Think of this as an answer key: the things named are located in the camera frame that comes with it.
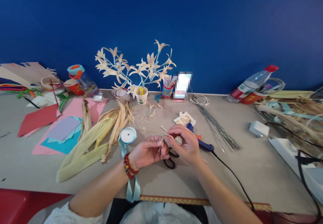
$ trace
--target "clear plastic container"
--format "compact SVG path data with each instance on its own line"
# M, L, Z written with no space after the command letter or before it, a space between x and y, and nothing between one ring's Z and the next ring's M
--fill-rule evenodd
M87 72L85 72L85 69L82 65L76 64L70 66L67 71L69 72L70 78L75 79L85 93L88 92L92 86L94 86L93 89L89 92L88 97L102 95L100 89L87 74Z
M275 65L269 65L265 70L255 73L254 75L247 78L238 88L236 88L231 94L228 95L227 99L230 102L237 103L246 97L251 92L262 86L271 76L273 72L278 69Z

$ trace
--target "white sleeve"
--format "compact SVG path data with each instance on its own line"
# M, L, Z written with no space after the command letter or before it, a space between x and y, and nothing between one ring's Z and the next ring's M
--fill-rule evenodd
M55 208L44 224L102 224L103 215L98 217L81 217L68 208L67 202L62 208Z

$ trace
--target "person's left hand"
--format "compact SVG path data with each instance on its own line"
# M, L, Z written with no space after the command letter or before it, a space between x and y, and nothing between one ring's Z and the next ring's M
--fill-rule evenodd
M162 138L162 136L148 137L129 154L130 165L135 171L159 160L169 159L169 148L164 141L162 142Z

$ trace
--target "purple paper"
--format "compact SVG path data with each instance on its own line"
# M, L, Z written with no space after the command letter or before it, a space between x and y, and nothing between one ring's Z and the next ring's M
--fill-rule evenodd
M47 138L63 141L79 124L81 124L81 121L73 117L66 117L48 132Z

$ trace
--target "hand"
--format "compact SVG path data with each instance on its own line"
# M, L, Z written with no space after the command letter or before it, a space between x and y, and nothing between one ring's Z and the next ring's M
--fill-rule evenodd
M148 137L129 154L130 165L135 171L159 160L169 159L169 149L167 144L164 144L164 141L162 142L162 138L162 136Z
M195 164L200 160L199 142L197 137L189 129L181 124L172 126L168 131L172 137L180 136L182 145L179 145L174 139L167 138L168 146L172 147L178 155L180 155L186 162Z

